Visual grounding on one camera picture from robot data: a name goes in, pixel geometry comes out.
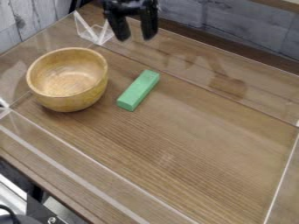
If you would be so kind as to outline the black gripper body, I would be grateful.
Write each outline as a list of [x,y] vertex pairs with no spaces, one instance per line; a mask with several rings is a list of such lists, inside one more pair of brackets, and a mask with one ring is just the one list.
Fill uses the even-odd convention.
[[101,4],[105,17],[141,15],[145,12],[157,16],[157,0],[103,0]]

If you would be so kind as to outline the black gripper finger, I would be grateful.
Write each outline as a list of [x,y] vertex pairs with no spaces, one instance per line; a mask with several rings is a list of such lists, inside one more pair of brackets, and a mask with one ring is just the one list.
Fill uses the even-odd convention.
[[144,40],[149,40],[157,33],[157,8],[143,8],[140,10],[140,20]]
[[107,21],[119,41],[125,41],[131,37],[127,18],[113,11],[107,12]]

